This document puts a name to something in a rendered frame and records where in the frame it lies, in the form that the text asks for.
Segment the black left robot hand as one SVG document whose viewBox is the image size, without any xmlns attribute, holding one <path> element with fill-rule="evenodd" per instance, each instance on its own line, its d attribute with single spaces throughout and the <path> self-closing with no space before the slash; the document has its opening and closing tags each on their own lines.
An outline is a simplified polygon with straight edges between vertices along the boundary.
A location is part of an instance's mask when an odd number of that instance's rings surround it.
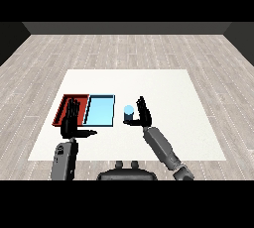
<svg viewBox="0 0 254 228">
<path fill-rule="evenodd" d="M 61 135 L 64 139 L 71 138 L 88 138 L 95 135 L 93 130 L 78 130 L 77 129 L 77 115 L 79 104 L 71 100 L 67 105 L 65 116 L 62 120 Z"/>
</svg>

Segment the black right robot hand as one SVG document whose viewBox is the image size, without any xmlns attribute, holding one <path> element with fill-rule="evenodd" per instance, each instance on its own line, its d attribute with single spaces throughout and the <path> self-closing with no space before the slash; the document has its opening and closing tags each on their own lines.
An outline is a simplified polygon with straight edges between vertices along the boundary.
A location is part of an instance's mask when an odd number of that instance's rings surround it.
<svg viewBox="0 0 254 228">
<path fill-rule="evenodd" d="M 123 123 L 130 126 L 150 127 L 152 125 L 152 116 L 146 106 L 144 97 L 141 96 L 137 100 L 136 104 L 139 112 L 139 118 L 136 120 L 125 119 Z"/>
</svg>

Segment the dark grey robot body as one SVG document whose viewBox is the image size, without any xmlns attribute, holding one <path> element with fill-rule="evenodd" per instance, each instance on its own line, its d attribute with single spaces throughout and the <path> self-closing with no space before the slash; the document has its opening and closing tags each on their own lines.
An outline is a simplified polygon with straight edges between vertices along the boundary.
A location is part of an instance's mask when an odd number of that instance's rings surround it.
<svg viewBox="0 0 254 228">
<path fill-rule="evenodd" d="M 141 170 L 137 161 L 131 162 L 130 169 L 123 168 L 123 162 L 117 161 L 113 170 L 101 172 L 97 180 L 157 180 L 153 172 Z"/>
</svg>

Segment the small blue can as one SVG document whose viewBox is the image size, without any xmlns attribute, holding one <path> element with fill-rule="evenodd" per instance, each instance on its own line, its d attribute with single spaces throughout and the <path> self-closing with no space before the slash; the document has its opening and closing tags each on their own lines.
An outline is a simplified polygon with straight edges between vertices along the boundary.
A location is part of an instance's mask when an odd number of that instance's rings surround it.
<svg viewBox="0 0 254 228">
<path fill-rule="evenodd" d="M 134 108 L 131 105 L 126 105 L 124 107 L 124 120 L 131 121 L 134 115 Z"/>
</svg>

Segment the light blue shallow open box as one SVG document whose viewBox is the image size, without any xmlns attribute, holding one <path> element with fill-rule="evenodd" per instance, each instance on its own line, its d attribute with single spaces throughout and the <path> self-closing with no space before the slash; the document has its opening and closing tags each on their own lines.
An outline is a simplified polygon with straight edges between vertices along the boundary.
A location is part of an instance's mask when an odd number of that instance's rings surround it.
<svg viewBox="0 0 254 228">
<path fill-rule="evenodd" d="M 112 127 L 114 104 L 113 94 L 91 94 L 85 108 L 82 125 L 84 127 Z"/>
</svg>

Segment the red shallow open box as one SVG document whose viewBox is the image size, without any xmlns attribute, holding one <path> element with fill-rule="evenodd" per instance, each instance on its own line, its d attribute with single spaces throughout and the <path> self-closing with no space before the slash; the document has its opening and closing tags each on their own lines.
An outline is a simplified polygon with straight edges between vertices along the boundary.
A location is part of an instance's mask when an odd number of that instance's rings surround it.
<svg viewBox="0 0 254 228">
<path fill-rule="evenodd" d="M 84 118 L 86 112 L 86 106 L 88 104 L 88 94 L 64 94 L 57 110 L 56 116 L 52 123 L 55 127 L 62 125 L 62 120 L 65 116 L 67 105 L 71 100 L 79 104 L 78 115 L 77 115 L 77 126 L 82 127 L 84 125 Z"/>
</svg>

